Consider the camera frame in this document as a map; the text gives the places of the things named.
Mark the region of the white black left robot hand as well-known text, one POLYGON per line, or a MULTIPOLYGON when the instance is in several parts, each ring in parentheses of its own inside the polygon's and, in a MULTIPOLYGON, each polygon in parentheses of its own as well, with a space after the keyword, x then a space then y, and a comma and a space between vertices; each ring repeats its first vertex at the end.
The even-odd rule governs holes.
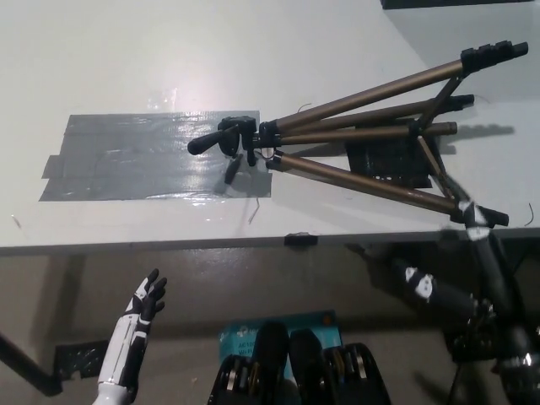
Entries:
POLYGON ((133 293, 112 333, 99 383, 123 386, 129 392, 138 385, 152 322, 165 307, 166 284, 167 278, 155 268, 133 293))

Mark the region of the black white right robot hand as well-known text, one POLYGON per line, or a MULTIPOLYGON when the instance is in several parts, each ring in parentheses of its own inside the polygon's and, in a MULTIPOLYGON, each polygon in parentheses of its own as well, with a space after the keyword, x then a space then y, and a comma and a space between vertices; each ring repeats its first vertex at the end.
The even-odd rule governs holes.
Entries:
POLYGON ((391 270, 404 287, 426 303, 454 310, 468 321, 492 321, 494 357, 499 369, 528 369, 539 363, 539 339, 527 320, 521 292, 492 231, 485 209, 469 197, 458 202, 467 241, 478 263, 483 298, 476 300, 456 287, 437 281, 434 275, 395 259, 391 270))

